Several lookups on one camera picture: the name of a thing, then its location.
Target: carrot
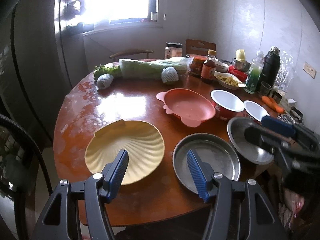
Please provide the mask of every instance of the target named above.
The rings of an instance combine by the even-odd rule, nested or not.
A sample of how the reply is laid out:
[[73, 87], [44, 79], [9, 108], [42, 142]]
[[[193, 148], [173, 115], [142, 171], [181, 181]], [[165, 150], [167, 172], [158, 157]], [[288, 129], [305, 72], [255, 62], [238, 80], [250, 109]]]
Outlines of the carrot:
[[267, 106], [269, 106], [272, 110], [276, 111], [276, 107], [268, 97], [263, 96], [261, 99]]
[[277, 111], [279, 114], [284, 114], [284, 113], [285, 113], [285, 110], [284, 110], [281, 106], [279, 106], [279, 105], [277, 104], [277, 102], [276, 102], [273, 98], [269, 97], [269, 99], [270, 99], [270, 101], [273, 103], [273, 105], [274, 105], [275, 108], [276, 108], [276, 111]]

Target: electrical outlet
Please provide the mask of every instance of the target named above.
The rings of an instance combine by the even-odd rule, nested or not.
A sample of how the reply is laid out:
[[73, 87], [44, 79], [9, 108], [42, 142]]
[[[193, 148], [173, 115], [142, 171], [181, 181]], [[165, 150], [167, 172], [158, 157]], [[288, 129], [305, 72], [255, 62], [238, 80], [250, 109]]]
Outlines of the electrical outlet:
[[317, 71], [311, 67], [307, 62], [305, 62], [303, 70], [307, 72], [313, 79], [316, 77]]

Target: window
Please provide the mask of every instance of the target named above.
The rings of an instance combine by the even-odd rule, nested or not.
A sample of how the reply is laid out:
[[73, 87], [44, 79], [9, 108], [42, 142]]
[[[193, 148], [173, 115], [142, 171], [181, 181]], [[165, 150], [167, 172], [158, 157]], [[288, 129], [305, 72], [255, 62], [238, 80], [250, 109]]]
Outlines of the window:
[[85, 13], [82, 22], [120, 23], [149, 21], [156, 11], [156, 0], [84, 0]]

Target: chair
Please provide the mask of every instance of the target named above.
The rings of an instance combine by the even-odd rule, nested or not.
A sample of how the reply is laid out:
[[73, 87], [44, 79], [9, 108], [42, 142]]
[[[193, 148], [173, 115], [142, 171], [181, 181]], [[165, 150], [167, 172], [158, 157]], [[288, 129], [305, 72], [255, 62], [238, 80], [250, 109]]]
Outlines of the chair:
[[136, 55], [136, 54], [141, 54], [141, 53], [146, 53], [147, 54], [147, 59], [149, 59], [149, 53], [154, 53], [153, 50], [147, 50], [147, 49], [127, 49], [123, 50], [121, 52], [118, 52], [116, 54], [111, 55], [109, 58], [113, 59], [113, 62], [116, 62], [116, 57], [122, 57], [122, 56], [127, 56], [127, 55]]
[[186, 39], [186, 48], [187, 54], [207, 56], [208, 49], [216, 50], [216, 44], [207, 41]]

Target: black hose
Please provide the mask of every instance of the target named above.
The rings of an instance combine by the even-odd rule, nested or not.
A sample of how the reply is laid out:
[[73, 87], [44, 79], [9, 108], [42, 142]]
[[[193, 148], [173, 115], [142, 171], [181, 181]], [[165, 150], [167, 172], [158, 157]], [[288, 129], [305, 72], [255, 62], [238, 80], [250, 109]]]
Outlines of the black hose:
[[47, 189], [49, 192], [49, 196], [52, 194], [52, 186], [49, 178], [49, 174], [47, 171], [47, 167], [45, 166], [44, 160], [42, 158], [42, 154], [35, 143], [35, 141], [28, 135], [26, 130], [24, 130], [19, 124], [15, 121], [11, 120], [10, 118], [0, 114], [0, 125], [9, 129], [12, 132], [13, 136], [20, 144], [22, 148], [25, 150], [28, 149], [33, 152], [36, 157], [38, 158], [42, 173], [44, 175], [44, 180], [47, 185]]

